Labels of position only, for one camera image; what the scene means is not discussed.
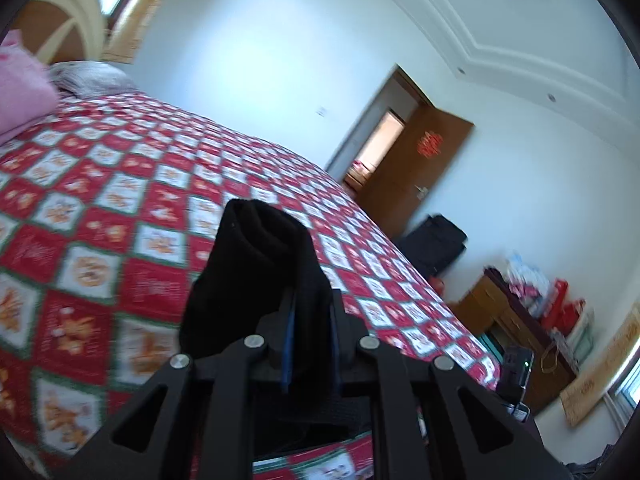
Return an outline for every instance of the wooden desk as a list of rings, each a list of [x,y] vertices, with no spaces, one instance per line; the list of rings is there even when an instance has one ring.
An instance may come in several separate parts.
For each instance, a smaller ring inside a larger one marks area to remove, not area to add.
[[[473,335],[479,336],[498,324],[514,345],[533,351],[534,363],[524,397],[532,414],[540,412],[575,379],[562,354],[558,353],[556,364],[552,339],[509,291],[497,270],[485,270],[484,276],[452,310]]]

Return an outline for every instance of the quilt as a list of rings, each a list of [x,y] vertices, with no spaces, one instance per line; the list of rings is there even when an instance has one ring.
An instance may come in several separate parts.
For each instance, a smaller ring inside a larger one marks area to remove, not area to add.
[[[67,96],[0,146],[0,424],[33,470],[72,457],[178,351],[191,283],[236,197],[309,229],[345,310],[372,334],[418,359],[445,352],[495,386],[497,363],[317,166],[144,94]],[[368,478],[370,436],[254,473]]]

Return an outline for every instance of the drawer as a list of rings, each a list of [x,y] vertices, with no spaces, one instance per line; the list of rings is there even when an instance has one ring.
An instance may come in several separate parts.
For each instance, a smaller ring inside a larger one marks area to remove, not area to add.
[[[494,323],[494,318],[476,301],[471,293],[467,294],[458,304],[453,305],[451,311],[459,322],[475,336],[486,332]]]
[[[536,357],[545,351],[540,342],[533,336],[522,320],[516,316],[513,310],[505,310],[496,321],[500,326],[513,337],[513,340],[520,346],[533,350]]]
[[[471,295],[492,317],[498,317],[505,310],[510,310],[509,300],[503,291],[487,276],[483,276],[471,290]]]
[[[527,385],[527,393],[524,397],[524,403],[530,407],[533,415],[539,413],[550,402],[558,398],[560,392],[564,390],[572,381],[567,371],[558,364],[552,372],[544,373],[542,371],[540,359],[542,354],[536,354],[533,363],[533,369],[529,377]],[[551,350],[545,358],[545,370],[553,368],[554,352]]]

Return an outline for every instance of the white wall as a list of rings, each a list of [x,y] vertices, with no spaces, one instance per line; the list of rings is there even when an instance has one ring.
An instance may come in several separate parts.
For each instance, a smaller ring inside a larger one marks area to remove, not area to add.
[[[395,63],[476,124],[413,220],[440,212],[469,236],[447,297],[518,250],[566,278],[604,330],[640,254],[639,171],[553,111],[455,78],[390,0],[165,0],[123,68],[153,96],[324,166]]]
[[[607,311],[608,323],[600,323],[598,326],[593,352],[587,358],[585,366],[590,366],[597,361],[598,356],[619,330],[636,301],[640,301],[640,258],[633,267],[631,277],[627,280],[620,299]]]
[[[604,402],[598,403],[576,428],[571,428],[557,399],[536,417],[536,425],[545,447],[564,463],[590,462],[602,454],[607,444],[615,444],[619,435]]]

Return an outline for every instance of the door handle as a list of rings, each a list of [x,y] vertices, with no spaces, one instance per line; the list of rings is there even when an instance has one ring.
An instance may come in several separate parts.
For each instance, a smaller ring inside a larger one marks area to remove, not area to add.
[[[427,196],[427,193],[429,192],[429,188],[426,186],[414,186],[415,190],[418,192],[416,194],[416,196],[418,197],[418,200],[422,200],[424,197]]]

